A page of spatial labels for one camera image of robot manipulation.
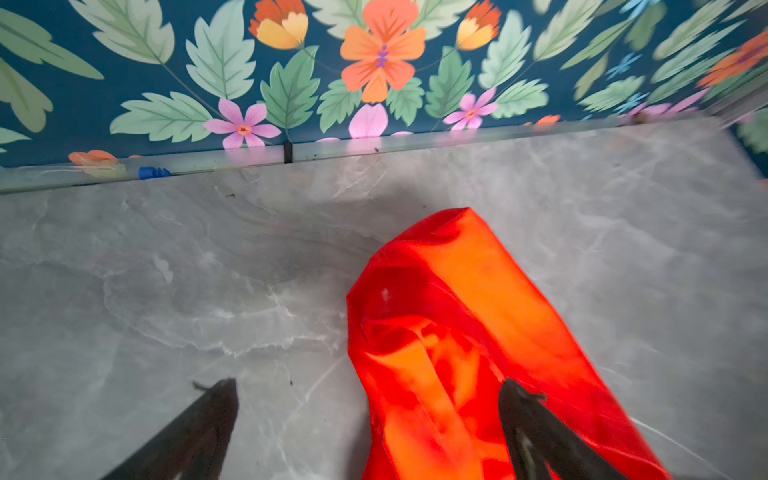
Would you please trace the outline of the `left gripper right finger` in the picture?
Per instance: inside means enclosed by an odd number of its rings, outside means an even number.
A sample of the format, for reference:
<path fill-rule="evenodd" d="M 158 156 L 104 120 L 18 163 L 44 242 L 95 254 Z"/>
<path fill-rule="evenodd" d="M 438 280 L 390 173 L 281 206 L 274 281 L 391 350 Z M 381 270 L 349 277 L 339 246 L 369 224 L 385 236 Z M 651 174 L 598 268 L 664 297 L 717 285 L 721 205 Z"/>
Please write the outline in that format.
<path fill-rule="evenodd" d="M 506 379 L 499 417 L 517 479 L 622 479 L 620 473 L 552 414 L 542 394 Z"/>

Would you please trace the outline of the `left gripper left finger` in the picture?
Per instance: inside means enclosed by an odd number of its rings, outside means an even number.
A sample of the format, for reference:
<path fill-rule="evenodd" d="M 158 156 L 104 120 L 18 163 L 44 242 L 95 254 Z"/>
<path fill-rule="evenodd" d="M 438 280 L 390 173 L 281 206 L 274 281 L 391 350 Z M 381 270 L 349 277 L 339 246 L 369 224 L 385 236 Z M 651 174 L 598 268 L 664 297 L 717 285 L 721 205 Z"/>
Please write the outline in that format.
<path fill-rule="evenodd" d="M 130 457 L 105 475 L 107 479 L 218 479 L 237 419 L 237 382 L 222 379 L 202 392 L 180 415 Z"/>

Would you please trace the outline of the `rainbow white red-hooded kids jacket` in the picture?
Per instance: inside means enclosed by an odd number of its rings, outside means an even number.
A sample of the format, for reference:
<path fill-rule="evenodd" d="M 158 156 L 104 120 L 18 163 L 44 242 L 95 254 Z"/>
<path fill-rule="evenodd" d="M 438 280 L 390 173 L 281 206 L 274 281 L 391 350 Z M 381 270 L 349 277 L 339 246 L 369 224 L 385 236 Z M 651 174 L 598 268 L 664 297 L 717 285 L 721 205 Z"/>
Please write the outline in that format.
<path fill-rule="evenodd" d="M 565 322 L 469 208 L 382 247 L 347 297 L 348 354 L 369 400 L 367 479 L 511 479 L 506 379 L 630 479 L 668 471 Z"/>

